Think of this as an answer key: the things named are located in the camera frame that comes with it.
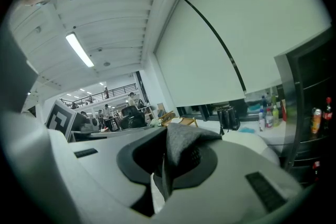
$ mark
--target gray fabric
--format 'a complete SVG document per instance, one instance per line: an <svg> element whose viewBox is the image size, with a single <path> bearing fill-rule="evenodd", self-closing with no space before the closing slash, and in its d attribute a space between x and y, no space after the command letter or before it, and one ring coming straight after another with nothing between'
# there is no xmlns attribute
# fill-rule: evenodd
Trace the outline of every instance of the gray fabric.
<svg viewBox="0 0 336 224"><path fill-rule="evenodd" d="M170 123L167 128L167 158L170 165L178 166L181 154L196 141L222 139L220 134L193 126Z"/></svg>

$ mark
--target ceiling light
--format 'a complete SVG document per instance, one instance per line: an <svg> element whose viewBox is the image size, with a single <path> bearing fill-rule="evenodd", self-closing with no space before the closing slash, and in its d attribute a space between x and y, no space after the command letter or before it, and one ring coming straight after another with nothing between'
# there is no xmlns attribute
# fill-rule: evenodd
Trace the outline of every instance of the ceiling light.
<svg viewBox="0 0 336 224"><path fill-rule="evenodd" d="M83 50L81 44L79 43L75 33L71 33L65 37L69 42L70 46L74 49L77 55L82 59L82 61L88 66L93 67L95 66L90 58L87 56L85 51Z"/></svg>

